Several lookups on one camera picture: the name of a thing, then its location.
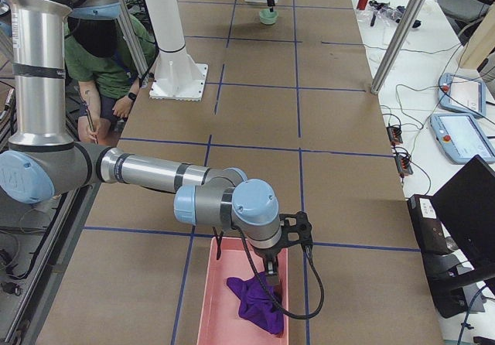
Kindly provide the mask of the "aluminium frame post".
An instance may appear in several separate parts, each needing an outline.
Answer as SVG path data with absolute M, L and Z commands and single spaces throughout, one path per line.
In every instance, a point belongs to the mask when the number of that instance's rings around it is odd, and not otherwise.
M 379 94 L 384 82 L 387 79 L 395 60 L 400 53 L 400 50 L 412 29 L 414 21 L 417 19 L 418 13 L 424 5 L 425 0 L 409 0 L 406 5 L 405 13 L 402 16 L 394 35 L 391 38 L 390 44 L 386 49 L 384 57 L 375 73 L 374 79 L 370 86 L 372 94 Z

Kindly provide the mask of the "black desktop box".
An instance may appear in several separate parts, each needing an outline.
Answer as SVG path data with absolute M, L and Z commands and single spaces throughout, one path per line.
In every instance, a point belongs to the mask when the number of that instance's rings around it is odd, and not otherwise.
M 415 238 L 423 254 L 447 255 L 453 249 L 447 243 L 442 223 L 437 217 L 431 197 L 414 194 L 407 200 Z

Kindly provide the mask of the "teach pendant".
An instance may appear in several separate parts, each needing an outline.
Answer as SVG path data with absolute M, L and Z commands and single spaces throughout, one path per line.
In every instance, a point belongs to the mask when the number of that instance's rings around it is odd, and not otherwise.
M 476 118 L 486 114 L 486 85 L 480 79 L 444 73 L 439 78 L 438 97 L 448 111 L 470 113 Z
M 478 155 L 485 162 L 494 163 L 494 147 L 471 114 L 433 114 L 430 127 L 451 162 L 467 164 Z

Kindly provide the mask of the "far teach pendant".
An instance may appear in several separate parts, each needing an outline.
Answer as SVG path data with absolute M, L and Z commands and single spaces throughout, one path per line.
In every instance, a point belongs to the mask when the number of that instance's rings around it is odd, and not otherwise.
M 476 118 L 486 114 L 486 85 L 480 79 L 444 73 L 439 78 L 438 97 L 448 111 L 470 113 Z

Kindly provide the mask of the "black monitor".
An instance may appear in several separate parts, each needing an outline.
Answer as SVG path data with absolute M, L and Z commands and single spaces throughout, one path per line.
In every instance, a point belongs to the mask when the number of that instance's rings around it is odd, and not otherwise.
M 475 155 L 431 198 L 444 227 L 483 280 L 494 284 L 494 170 Z

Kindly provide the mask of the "purple cloth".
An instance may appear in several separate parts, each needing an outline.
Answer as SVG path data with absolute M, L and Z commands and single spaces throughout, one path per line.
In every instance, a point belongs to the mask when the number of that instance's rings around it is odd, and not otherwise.
M 283 332 L 283 313 L 272 302 L 255 275 L 248 280 L 229 277 L 227 287 L 240 301 L 237 310 L 240 318 L 252 322 L 272 335 L 279 335 Z

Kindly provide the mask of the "seated person green shirt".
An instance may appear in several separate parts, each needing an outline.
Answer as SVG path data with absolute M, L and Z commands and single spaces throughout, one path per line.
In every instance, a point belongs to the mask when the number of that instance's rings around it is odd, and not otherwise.
M 79 86 L 79 139 L 115 146 L 115 126 L 127 120 L 140 90 L 138 71 L 116 19 L 69 17 L 65 64 Z

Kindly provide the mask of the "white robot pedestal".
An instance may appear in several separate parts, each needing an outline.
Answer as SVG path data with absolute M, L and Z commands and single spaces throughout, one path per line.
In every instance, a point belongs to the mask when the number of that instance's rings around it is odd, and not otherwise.
M 177 0 L 145 0 L 159 55 L 150 97 L 200 101 L 208 66 L 195 63 L 186 48 Z

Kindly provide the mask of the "pink plastic bin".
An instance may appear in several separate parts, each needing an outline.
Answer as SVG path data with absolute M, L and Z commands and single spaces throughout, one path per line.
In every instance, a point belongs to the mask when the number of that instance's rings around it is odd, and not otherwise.
M 216 256 L 217 243 L 212 240 L 197 343 L 288 344 L 287 316 L 283 317 L 284 331 L 274 335 L 238 315 L 240 300 L 227 287 L 227 279 L 248 280 L 254 277 L 241 239 L 225 237 L 221 242 L 220 259 Z

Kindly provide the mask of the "near teach pendant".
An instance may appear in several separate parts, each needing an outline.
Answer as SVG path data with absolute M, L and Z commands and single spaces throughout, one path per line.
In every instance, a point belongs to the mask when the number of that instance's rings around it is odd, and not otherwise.
M 433 114 L 430 127 L 451 162 L 467 164 L 478 155 L 485 162 L 494 163 L 494 147 L 471 114 Z

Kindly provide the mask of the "crumpled clear plastic bag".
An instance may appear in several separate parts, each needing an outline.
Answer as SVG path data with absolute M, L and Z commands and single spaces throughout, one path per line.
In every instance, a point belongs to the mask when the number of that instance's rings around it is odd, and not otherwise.
M 399 23 L 406 9 L 402 5 L 392 8 L 389 3 L 377 2 L 376 0 L 370 0 L 368 5 L 373 9 L 373 15 L 370 21 L 371 26 L 374 26 L 377 17 L 385 17 L 392 22 Z

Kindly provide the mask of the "pale green bowl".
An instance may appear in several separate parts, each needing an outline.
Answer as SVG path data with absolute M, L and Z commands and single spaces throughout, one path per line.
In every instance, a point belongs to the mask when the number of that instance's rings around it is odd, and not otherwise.
M 258 15 L 263 25 L 271 26 L 278 20 L 278 12 L 275 9 L 262 9 Z

